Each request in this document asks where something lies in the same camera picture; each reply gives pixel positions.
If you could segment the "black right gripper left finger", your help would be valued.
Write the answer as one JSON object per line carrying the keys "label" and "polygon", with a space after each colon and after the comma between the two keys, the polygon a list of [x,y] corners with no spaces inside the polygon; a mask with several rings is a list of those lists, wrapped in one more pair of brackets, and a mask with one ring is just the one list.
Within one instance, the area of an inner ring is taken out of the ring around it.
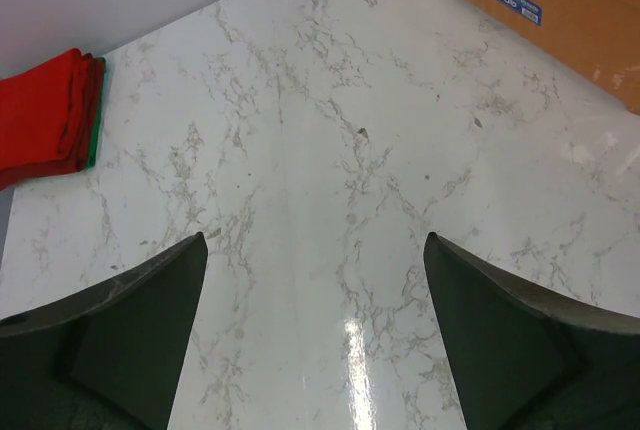
{"label": "black right gripper left finger", "polygon": [[1,321],[4,429],[165,429],[205,279],[196,233]]}

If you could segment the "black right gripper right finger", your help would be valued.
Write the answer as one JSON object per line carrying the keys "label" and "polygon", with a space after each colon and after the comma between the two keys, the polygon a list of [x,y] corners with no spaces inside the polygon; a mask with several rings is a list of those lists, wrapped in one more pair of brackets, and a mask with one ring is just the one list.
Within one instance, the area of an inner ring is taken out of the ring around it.
{"label": "black right gripper right finger", "polygon": [[424,266],[469,429],[636,429],[639,320],[430,233]]}

